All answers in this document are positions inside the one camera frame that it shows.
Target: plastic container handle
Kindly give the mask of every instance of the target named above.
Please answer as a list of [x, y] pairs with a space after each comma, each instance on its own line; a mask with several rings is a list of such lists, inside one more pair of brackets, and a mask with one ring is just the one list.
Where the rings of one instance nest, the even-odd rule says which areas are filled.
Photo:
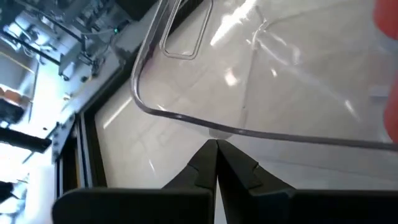
[[190, 55], [172, 53], [172, 52], [168, 52], [166, 50], [167, 37], [169, 36], [170, 29], [172, 28], [173, 21], [175, 19], [175, 16], [177, 15], [178, 8], [180, 7], [182, 0], [177, 0], [175, 2], [174, 7], [172, 9], [172, 13], [171, 13], [171, 15], [169, 17], [169, 20], [167, 21], [165, 32], [163, 33], [163, 36], [162, 36], [162, 38], [160, 40], [160, 49], [163, 52], [163, 54], [166, 55], [166, 57], [182, 59], [182, 60], [193, 60], [193, 59], [195, 59], [197, 57], [198, 52], [199, 52], [199, 48], [200, 48], [200, 44], [201, 44], [201, 41], [203, 39], [203, 34], [205, 33], [205, 30], [206, 30], [206, 27], [207, 27], [207, 23], [208, 23], [209, 18], [210, 18], [211, 10], [213, 9], [213, 0], [209, 0], [209, 1], [210, 1], [210, 6], [209, 6], [209, 8], [207, 10], [206, 17], [203, 20], [203, 23], [201, 25], [199, 37], [198, 37], [197, 42], [195, 44], [195, 48], [193, 49], [193, 52]]

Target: clear plastic container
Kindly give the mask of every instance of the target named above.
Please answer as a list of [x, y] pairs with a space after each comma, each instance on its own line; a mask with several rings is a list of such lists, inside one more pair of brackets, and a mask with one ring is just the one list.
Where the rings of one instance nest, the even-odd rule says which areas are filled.
[[382, 115], [398, 44], [374, 26], [373, 0], [204, 0], [168, 36], [178, 7], [159, 2], [132, 71], [145, 112], [260, 138], [396, 148]]

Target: orange object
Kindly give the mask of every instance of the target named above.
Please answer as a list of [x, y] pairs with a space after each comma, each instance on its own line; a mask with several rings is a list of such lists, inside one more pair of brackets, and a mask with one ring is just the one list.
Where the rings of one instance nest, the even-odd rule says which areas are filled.
[[384, 127], [394, 143], [398, 143], [398, 79], [395, 81], [384, 110]]
[[398, 0], [376, 0], [373, 18], [384, 34], [398, 40]]

